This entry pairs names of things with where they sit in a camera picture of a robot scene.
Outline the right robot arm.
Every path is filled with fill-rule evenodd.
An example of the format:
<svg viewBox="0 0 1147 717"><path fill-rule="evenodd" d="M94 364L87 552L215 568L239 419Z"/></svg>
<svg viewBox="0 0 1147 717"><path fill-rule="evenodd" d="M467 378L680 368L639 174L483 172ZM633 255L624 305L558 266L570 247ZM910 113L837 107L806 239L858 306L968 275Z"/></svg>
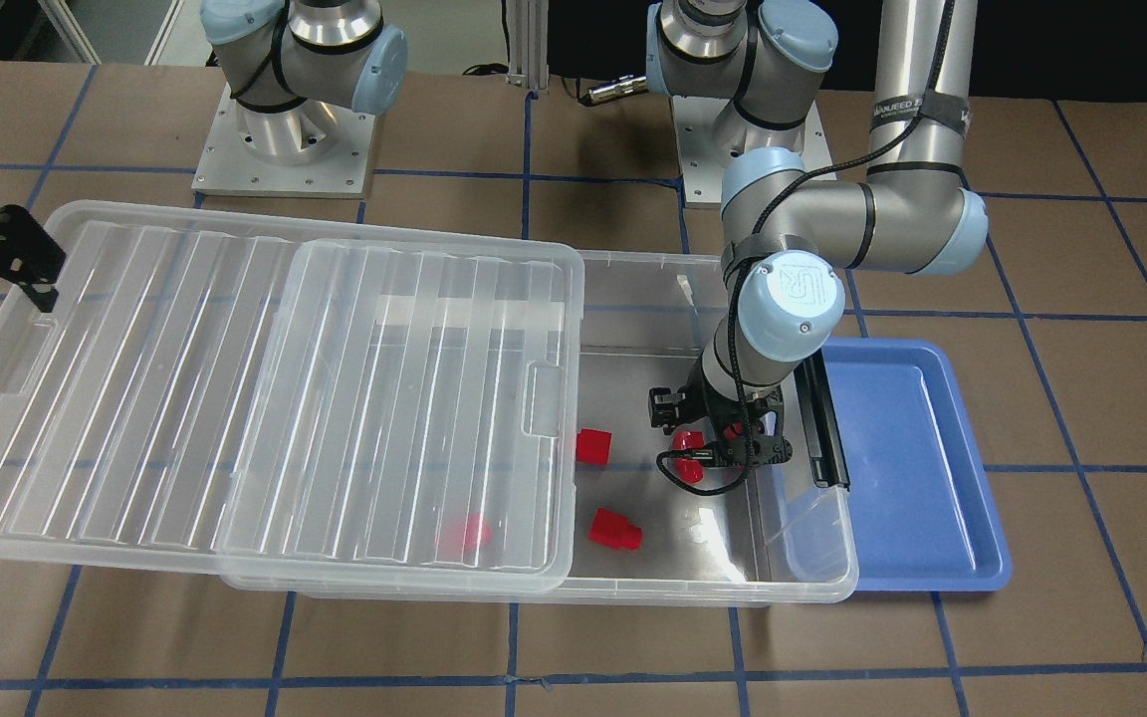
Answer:
<svg viewBox="0 0 1147 717"><path fill-rule="evenodd" d="M379 118L408 40L377 1L205 1L200 23L227 94L192 190L232 198L362 198ZM0 280L44 313L67 251L18 205L0 206Z"/></svg>

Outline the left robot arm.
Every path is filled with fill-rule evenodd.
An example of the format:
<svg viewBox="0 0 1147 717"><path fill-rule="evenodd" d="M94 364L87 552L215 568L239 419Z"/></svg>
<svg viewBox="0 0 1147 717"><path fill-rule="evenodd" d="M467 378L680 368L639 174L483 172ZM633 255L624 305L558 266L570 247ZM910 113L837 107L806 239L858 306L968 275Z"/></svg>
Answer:
<svg viewBox="0 0 1147 717"><path fill-rule="evenodd" d="M649 398L651 424L673 434L707 419L713 443L670 449L661 468L787 462L788 441L762 421L837 326L842 273L957 274L978 258L988 209L962 181L978 11L975 1L880 5L869 149L806 167L803 125L837 50L830 15L811 1L650 6L647 86L724 101L739 133L723 141L727 317L686 385Z"/></svg>

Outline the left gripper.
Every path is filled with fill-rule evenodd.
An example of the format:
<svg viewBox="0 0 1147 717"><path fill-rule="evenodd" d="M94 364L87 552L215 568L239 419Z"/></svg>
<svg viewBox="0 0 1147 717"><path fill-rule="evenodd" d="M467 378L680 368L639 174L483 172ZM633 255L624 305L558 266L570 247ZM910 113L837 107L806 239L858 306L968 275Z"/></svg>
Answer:
<svg viewBox="0 0 1147 717"><path fill-rule="evenodd" d="M674 389L651 387L650 423L672 436L682 426L707 419L713 426L715 439L689 455L702 466L741 467L746 458L751 459L752 468L787 463L791 460L791 442L783 435L783 380L770 385L746 382L746 395L727 396L707 381L704 367L695 363L686 384ZM656 467L669 469L678 455L682 453L672 449L657 454Z"/></svg>

